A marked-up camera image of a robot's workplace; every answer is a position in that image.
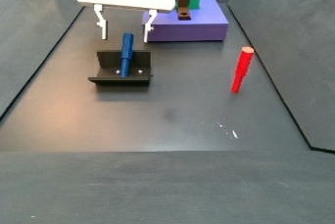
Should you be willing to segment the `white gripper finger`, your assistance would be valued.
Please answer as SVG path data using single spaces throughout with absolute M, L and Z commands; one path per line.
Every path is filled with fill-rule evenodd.
M 149 14 L 149 19 L 144 25 L 144 43 L 148 43 L 148 36 L 149 36 L 149 33 L 153 31 L 152 24 L 157 18 L 158 12 L 157 10 L 149 10 L 148 14 Z
M 101 38 L 102 40 L 106 40 L 108 39 L 108 20 L 102 16 L 104 6 L 101 4 L 94 4 L 93 9 L 98 17 L 97 25 L 101 27 Z

